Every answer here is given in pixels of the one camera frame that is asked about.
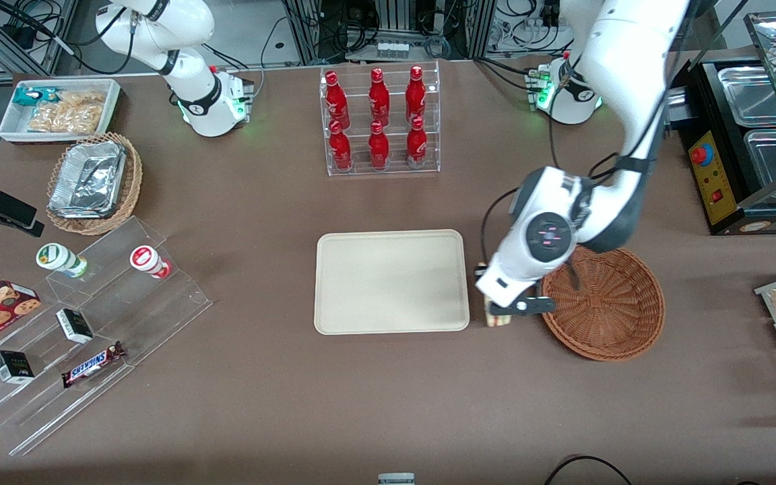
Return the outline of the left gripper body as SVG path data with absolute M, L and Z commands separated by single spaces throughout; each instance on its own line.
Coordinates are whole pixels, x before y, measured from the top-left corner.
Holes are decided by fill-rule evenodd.
M 545 273 L 536 267 L 511 266 L 508 261 L 493 260 L 476 267 L 476 288 L 498 306 L 511 306 Z

